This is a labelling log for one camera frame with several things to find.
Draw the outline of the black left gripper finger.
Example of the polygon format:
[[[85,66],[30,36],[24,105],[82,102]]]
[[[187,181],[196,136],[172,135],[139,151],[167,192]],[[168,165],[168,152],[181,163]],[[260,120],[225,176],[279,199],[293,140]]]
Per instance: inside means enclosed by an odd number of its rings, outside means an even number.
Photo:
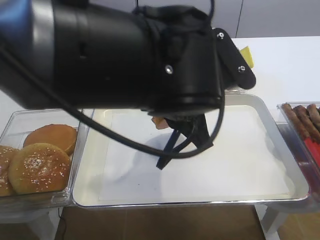
[[[165,145],[163,151],[166,152],[166,153],[172,153],[173,152],[173,149],[175,147],[175,144],[178,140],[178,138],[180,137],[180,132],[178,130],[174,130],[167,142],[167,144]],[[172,160],[172,158],[166,156],[166,157],[160,157],[158,159],[158,162],[156,164],[156,167],[159,169],[159,170],[163,170],[167,164]]]

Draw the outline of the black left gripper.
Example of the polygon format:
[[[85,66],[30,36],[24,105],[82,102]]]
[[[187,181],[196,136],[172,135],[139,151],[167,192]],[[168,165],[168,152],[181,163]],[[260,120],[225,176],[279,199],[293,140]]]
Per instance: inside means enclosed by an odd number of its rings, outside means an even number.
[[[186,137],[173,150],[190,143],[197,149],[212,147],[204,113],[220,107],[225,89],[252,89],[254,73],[227,32],[212,27],[212,13],[189,5],[145,5],[133,13],[146,22],[153,48],[155,86],[147,112],[188,116],[166,119],[170,128]]]

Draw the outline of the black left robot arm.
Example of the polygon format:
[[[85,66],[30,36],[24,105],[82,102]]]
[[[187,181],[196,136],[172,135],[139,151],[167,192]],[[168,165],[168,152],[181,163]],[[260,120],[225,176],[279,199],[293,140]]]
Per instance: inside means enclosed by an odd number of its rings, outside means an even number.
[[[256,85],[230,36],[189,5],[120,11],[87,0],[0,3],[0,88],[29,110],[61,108],[88,127],[158,156],[157,168],[213,145],[225,90]],[[139,109],[173,129],[163,150],[135,142],[80,109]]]

